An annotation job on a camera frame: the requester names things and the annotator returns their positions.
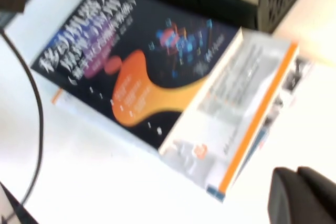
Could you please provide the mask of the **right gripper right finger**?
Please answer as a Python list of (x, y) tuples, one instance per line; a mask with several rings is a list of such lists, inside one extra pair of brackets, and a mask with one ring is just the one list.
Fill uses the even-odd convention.
[(335, 221), (335, 183), (310, 167), (298, 167), (298, 174), (312, 190), (322, 208)]

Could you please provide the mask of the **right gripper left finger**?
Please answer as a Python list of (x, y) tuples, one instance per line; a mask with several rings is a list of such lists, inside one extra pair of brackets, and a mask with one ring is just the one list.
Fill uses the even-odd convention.
[(278, 167), (272, 174), (268, 199), (270, 223), (328, 223), (328, 213), (294, 171)]

